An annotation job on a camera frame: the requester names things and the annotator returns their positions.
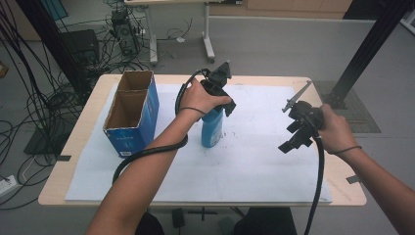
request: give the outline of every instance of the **forearm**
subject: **forearm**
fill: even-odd
[[[415,234],[415,192],[378,165],[362,150],[341,156],[359,176],[400,234]]]
[[[197,120],[194,111],[182,111],[148,148],[172,145],[186,136]],[[115,182],[91,222],[89,232],[134,232],[157,194],[177,150],[154,154],[131,163]]]

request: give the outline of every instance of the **table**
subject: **table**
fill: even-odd
[[[174,4],[174,3],[204,3],[205,4],[205,30],[202,32],[202,38],[207,50],[207,57],[214,62],[214,52],[211,47],[210,37],[208,36],[208,13],[209,3],[206,0],[124,0],[125,5],[140,6],[144,9],[144,14],[147,20],[147,28],[150,35],[150,63],[155,65],[158,62],[157,55],[157,39],[153,34],[152,15],[150,12],[150,5],[153,4]]]
[[[105,74],[98,80],[78,122],[76,123],[69,140],[62,151],[62,156],[70,156],[68,161],[57,161],[46,182],[40,196],[39,203],[45,206],[97,206],[99,202],[66,201],[71,179],[76,168],[79,156],[91,135],[91,131],[100,114],[104,103],[111,92],[112,87],[119,82],[120,74]],[[177,84],[183,83],[189,75],[168,75],[155,74],[156,84]],[[268,85],[268,86],[291,86],[297,92],[303,88],[309,78],[288,77],[288,76],[233,76],[228,84],[245,85]],[[311,85],[301,96],[314,107],[319,107],[321,101]],[[336,156],[326,153],[326,167],[324,172],[325,180],[329,185],[333,202],[321,204],[322,206],[363,206],[366,197],[359,183],[349,184],[347,178],[354,176],[352,169]],[[274,206],[303,206],[303,204],[278,205]]]

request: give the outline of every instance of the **person's hand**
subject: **person's hand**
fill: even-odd
[[[193,78],[191,86],[186,89],[180,103],[180,108],[191,108],[207,114],[211,109],[218,105],[228,104],[232,101],[229,96],[211,96],[209,95],[200,82]]]
[[[324,124],[318,132],[324,149],[329,153],[336,153],[357,146],[345,117],[336,115],[332,108],[326,104],[320,109],[323,112]]]

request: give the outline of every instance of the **white paper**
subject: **white paper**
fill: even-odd
[[[157,85],[160,109],[156,136],[174,119],[179,85]],[[76,166],[66,200],[102,201],[122,159],[102,127],[116,86],[97,120]],[[318,158],[301,146],[283,154],[278,146],[292,137],[293,122],[282,113],[293,88],[227,85],[237,107],[223,118],[223,136],[212,148],[202,146],[200,120],[189,131],[154,203],[310,203],[314,197]],[[331,202],[324,182],[320,202]]]

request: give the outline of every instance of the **blue box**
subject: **blue box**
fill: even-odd
[[[152,71],[124,72],[104,123],[120,157],[142,151],[154,140],[159,105]]]

